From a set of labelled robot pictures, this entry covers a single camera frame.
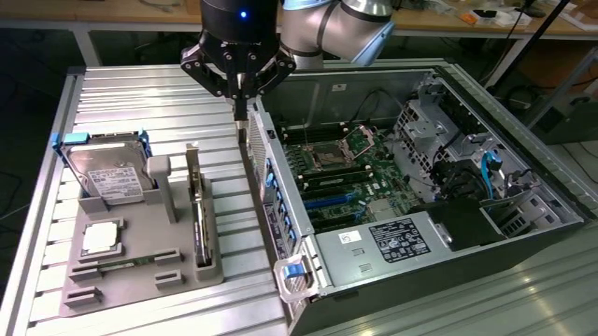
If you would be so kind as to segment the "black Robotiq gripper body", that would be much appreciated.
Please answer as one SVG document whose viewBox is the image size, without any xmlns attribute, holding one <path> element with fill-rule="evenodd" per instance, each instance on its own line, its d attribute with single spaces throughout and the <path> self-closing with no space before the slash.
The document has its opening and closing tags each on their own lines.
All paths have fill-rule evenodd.
<svg viewBox="0 0 598 336">
<path fill-rule="evenodd" d="M 198 48 L 218 70 L 256 73 L 278 50 L 277 1 L 200 2 Z"/>
</svg>

